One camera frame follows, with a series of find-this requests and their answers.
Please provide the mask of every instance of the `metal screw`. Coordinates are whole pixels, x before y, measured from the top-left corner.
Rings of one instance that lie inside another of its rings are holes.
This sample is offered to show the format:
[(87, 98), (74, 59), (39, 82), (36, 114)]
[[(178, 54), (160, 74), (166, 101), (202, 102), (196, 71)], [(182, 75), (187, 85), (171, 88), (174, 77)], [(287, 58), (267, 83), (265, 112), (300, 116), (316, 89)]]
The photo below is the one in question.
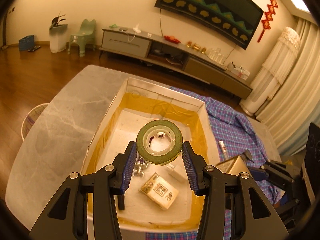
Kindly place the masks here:
[(205, 170), (206, 170), (206, 171), (214, 171), (214, 167), (213, 167), (212, 165), (207, 165), (207, 166), (205, 167)]
[(70, 174), (70, 178), (71, 178), (71, 179), (76, 179), (76, 178), (78, 178), (78, 173), (77, 173), (77, 172), (71, 173), (71, 174)]
[(240, 176), (244, 179), (248, 179), (250, 177), (249, 174), (246, 172), (242, 172)]
[(111, 164), (109, 164), (109, 165), (107, 165), (104, 169), (105, 169), (106, 171), (113, 171), (114, 166), (111, 165)]

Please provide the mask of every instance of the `red chinese knot decoration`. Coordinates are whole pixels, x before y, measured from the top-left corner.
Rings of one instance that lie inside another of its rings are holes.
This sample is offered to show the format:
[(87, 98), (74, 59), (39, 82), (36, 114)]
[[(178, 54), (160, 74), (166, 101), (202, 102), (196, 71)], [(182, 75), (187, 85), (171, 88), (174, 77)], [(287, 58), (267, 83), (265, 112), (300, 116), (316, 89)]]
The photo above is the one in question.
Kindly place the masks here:
[(264, 34), (264, 32), (266, 30), (271, 30), (271, 26), (270, 26), (270, 22), (273, 21), (273, 17), (272, 15), (273, 14), (276, 14), (276, 11), (275, 11), (275, 8), (278, 8), (278, 3), (276, 0), (270, 0), (271, 4), (267, 4), (268, 6), (268, 11), (267, 12), (264, 12), (264, 15), (266, 16), (266, 19), (265, 20), (261, 20), (262, 24), (263, 24), (263, 30), (262, 30), (262, 33), (258, 39), (258, 42), (261, 41), (261, 38)]

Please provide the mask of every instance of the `green chair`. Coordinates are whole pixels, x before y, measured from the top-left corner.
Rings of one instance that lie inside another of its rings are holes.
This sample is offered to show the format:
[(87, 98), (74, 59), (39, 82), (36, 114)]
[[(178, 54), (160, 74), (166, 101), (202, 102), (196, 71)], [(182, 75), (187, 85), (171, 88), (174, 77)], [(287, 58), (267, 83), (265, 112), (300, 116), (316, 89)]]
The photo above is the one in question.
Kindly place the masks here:
[(75, 34), (70, 35), (68, 54), (70, 54), (70, 47), (72, 43), (79, 45), (80, 57), (84, 57), (85, 45), (89, 40), (93, 41), (93, 50), (96, 49), (94, 36), (95, 25), (96, 20), (92, 20), (90, 22), (87, 19), (83, 20), (80, 30)]

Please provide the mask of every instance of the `red decoration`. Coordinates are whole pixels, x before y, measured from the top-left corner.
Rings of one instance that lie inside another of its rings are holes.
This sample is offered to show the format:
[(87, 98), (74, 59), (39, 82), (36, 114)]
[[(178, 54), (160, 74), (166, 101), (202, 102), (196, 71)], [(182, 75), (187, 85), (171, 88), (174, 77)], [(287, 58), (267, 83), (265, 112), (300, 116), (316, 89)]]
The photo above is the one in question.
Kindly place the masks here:
[(178, 39), (176, 39), (174, 36), (163, 36), (163, 37), (164, 37), (164, 39), (165, 39), (166, 41), (170, 41), (170, 42), (175, 43), (175, 44), (181, 43), (181, 41), (179, 41)]
[(258, 42), (261, 41), (262, 36), (265, 32), (265, 30), (271, 30), (271, 26), (270, 26), (270, 22), (273, 21), (273, 14), (276, 14), (275, 8), (278, 8), (278, 3), (276, 0), (270, 0), (271, 4), (267, 4), (268, 6), (268, 11), (264, 12), (264, 15), (266, 16), (265, 20), (261, 20), (262, 24), (263, 24), (263, 30), (262, 33), (258, 39)]

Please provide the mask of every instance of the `television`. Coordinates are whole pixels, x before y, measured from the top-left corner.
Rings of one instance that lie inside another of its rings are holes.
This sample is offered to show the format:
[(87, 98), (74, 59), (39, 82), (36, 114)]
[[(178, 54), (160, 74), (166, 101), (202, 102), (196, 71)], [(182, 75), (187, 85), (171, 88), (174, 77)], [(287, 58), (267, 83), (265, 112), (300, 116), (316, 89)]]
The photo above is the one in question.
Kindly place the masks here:
[(252, 0), (157, 0), (156, 7), (193, 19), (246, 49), (263, 15)]

